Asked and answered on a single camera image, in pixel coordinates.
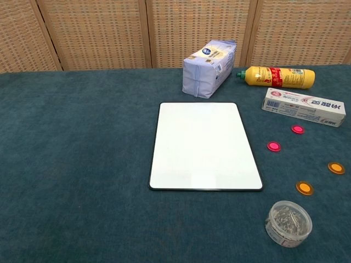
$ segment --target white board surface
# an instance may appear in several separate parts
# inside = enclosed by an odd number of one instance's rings
[[[162,103],[149,186],[153,190],[261,190],[236,104]]]

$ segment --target yellow plastic bottle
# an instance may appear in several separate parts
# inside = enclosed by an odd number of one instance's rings
[[[309,89],[314,83],[315,73],[312,70],[280,67],[249,67],[236,74],[249,85],[260,85],[278,88]]]

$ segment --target woven wall panel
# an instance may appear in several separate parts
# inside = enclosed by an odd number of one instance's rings
[[[0,1],[0,72],[61,70],[33,8],[28,0]]]
[[[238,66],[249,6],[249,0],[148,0],[152,66],[182,67],[212,39],[237,40]]]
[[[254,45],[252,50],[249,48],[252,55],[248,56],[247,65],[344,62],[351,48],[350,0],[262,1],[261,16],[256,14],[257,33],[250,39]]]
[[[149,40],[143,38],[145,29],[148,35],[143,1],[38,2],[65,70],[151,66]],[[144,3],[145,21],[139,3]]]

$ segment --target white box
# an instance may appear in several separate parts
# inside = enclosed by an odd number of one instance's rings
[[[269,88],[262,109],[339,127],[346,118],[343,102]]]

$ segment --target green bottle cap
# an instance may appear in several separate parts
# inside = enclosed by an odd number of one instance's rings
[[[244,70],[242,70],[241,72],[238,72],[238,73],[236,74],[236,76],[237,76],[238,78],[245,79],[245,74],[246,74],[246,72],[245,72]]]

